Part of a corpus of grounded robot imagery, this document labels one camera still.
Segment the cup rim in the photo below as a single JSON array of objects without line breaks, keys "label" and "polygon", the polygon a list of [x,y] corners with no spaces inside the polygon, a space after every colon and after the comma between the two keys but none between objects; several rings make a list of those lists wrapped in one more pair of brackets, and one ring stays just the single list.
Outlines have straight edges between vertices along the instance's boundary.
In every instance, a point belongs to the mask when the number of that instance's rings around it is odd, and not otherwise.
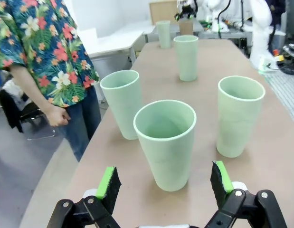
[{"label": "cup rim", "polygon": [[[136,119],[137,119],[137,116],[139,115],[140,112],[142,112],[146,107],[150,106],[150,105],[153,105],[153,104],[156,104],[156,103],[161,103],[161,102],[176,102],[176,103],[180,103],[182,105],[185,105],[187,106],[192,112],[193,112],[193,116],[194,116],[194,120],[193,120],[193,123],[192,125],[190,126],[190,128],[188,128],[185,132],[183,132],[182,134],[179,134],[177,136],[173,136],[173,137],[170,137],[170,138],[163,138],[163,139],[159,139],[159,138],[153,138],[153,137],[150,137],[150,136],[147,136],[145,134],[143,134],[141,131],[138,130],[137,126],[136,126]],[[186,135],[188,132],[190,132],[196,125],[196,122],[197,122],[197,116],[196,116],[196,113],[194,111],[194,109],[187,103],[185,102],[182,102],[182,101],[177,101],[177,100],[159,100],[159,101],[154,101],[152,103],[149,103],[147,105],[145,105],[144,107],[142,107],[135,115],[134,117],[134,120],[133,120],[133,126],[134,126],[134,129],[136,131],[137,134],[139,134],[140,136],[148,139],[148,140],[152,140],[152,141],[157,141],[157,142],[168,142],[168,141],[172,141],[172,140],[175,140],[175,139],[178,139],[178,138],[181,138],[182,136]]]},{"label": "cup rim", "polygon": [[[256,83],[262,88],[262,91],[263,91],[262,95],[259,96],[258,98],[255,98],[255,99],[243,99],[243,98],[238,98],[238,97],[235,97],[235,96],[232,96],[232,95],[226,93],[226,92],[221,88],[220,85],[221,85],[222,81],[224,81],[225,79],[231,78],[231,77],[240,77],[240,78],[244,78],[244,79],[248,79],[248,80],[250,80],[250,81],[256,82]],[[255,101],[259,101],[259,100],[263,99],[264,96],[265,96],[265,94],[266,94],[266,90],[265,90],[264,86],[263,86],[261,83],[259,83],[258,81],[254,80],[254,79],[252,79],[252,78],[249,78],[249,77],[245,77],[245,76],[237,76],[237,75],[234,75],[234,76],[227,76],[227,77],[225,77],[225,78],[222,78],[222,79],[218,82],[218,89],[220,90],[220,92],[221,92],[222,94],[224,94],[224,95],[226,95],[226,96],[228,96],[228,97],[230,97],[230,98],[233,98],[233,99],[238,100],[238,101],[246,101],[246,102],[255,102]]]},{"label": "cup rim", "polygon": [[160,20],[155,23],[156,25],[171,24],[170,20]]},{"label": "cup rim", "polygon": [[[181,37],[190,37],[193,39],[192,40],[177,40],[178,38],[181,38]],[[181,36],[175,37],[173,40],[174,40],[174,42],[178,42],[178,43],[189,43],[189,42],[197,41],[197,40],[199,40],[199,38],[194,35],[181,35]]]},{"label": "cup rim", "polygon": [[[102,85],[102,83],[103,83],[105,80],[107,80],[109,77],[113,77],[113,76],[115,76],[116,74],[120,74],[121,72],[134,72],[134,73],[136,73],[136,78],[135,78],[132,82],[130,82],[130,83],[128,83],[128,84],[125,84],[125,85],[122,85],[122,86],[119,86],[119,87],[108,88],[108,87],[105,87],[105,86]],[[135,71],[135,70],[120,70],[120,71],[116,71],[116,72],[111,73],[111,74],[107,75],[106,77],[104,77],[104,78],[100,81],[100,87],[101,87],[102,89],[105,89],[105,90],[122,89],[122,88],[125,88],[125,87],[127,87],[127,86],[129,86],[129,85],[135,83],[138,79],[139,79],[139,73],[138,73],[137,71]]]}]

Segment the green cup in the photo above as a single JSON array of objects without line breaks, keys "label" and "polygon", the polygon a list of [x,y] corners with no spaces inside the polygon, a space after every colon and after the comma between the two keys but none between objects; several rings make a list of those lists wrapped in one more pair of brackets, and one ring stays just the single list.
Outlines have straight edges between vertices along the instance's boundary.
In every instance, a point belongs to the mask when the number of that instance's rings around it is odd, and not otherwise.
[{"label": "green cup", "polygon": [[100,87],[125,139],[137,139],[133,128],[135,114],[143,106],[138,72],[122,70],[106,76]]},{"label": "green cup", "polygon": [[218,83],[217,150],[228,158],[242,154],[265,96],[264,87],[249,77],[229,76]]},{"label": "green cup", "polygon": [[198,77],[198,40],[198,37],[192,35],[184,35],[174,38],[181,81],[191,82]]},{"label": "green cup", "polygon": [[156,23],[161,48],[171,48],[170,21],[163,20]]},{"label": "green cup", "polygon": [[196,119],[193,108],[175,100],[148,104],[134,118],[142,150],[164,191],[180,190],[188,181]]}]

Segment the brown table surface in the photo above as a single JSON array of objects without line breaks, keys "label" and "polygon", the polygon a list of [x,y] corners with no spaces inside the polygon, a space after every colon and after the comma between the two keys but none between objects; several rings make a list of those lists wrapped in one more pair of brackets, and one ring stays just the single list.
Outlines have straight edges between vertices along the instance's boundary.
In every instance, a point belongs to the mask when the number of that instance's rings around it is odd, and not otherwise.
[{"label": "brown table surface", "polygon": [[[124,139],[108,109],[91,140],[67,191],[79,201],[97,188],[108,166],[117,166],[122,186],[113,217],[122,228],[142,225],[191,224],[204,227],[217,210],[209,181],[212,160],[222,160],[232,181],[244,182],[249,191],[270,189],[276,195],[288,227],[294,228],[294,122],[264,78],[228,40],[200,40],[199,77],[185,83],[178,79],[174,49],[147,44],[133,70],[140,73],[144,102],[176,99],[197,113],[196,141],[188,184],[178,192],[157,187],[139,141]],[[266,89],[262,113],[244,153],[236,159],[216,151],[218,131],[218,81],[240,75],[256,79]],[[235,228],[250,227],[238,220]]]}]

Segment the hawaiian shirt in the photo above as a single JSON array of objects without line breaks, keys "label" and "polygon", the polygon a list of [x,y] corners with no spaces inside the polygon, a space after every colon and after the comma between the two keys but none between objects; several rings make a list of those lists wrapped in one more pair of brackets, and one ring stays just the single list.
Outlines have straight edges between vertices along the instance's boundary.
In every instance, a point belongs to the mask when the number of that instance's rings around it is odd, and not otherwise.
[{"label": "hawaiian shirt", "polygon": [[45,98],[68,107],[98,74],[63,0],[0,0],[0,69],[21,64]]}]

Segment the hand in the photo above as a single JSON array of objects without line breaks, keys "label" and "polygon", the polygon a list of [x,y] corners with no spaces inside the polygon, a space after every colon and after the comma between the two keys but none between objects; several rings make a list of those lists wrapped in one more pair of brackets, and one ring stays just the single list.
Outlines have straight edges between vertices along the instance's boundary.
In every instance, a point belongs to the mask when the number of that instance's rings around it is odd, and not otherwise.
[{"label": "hand", "polygon": [[68,121],[71,119],[64,108],[54,105],[50,105],[50,107],[44,111],[44,114],[53,127],[67,125]]}]

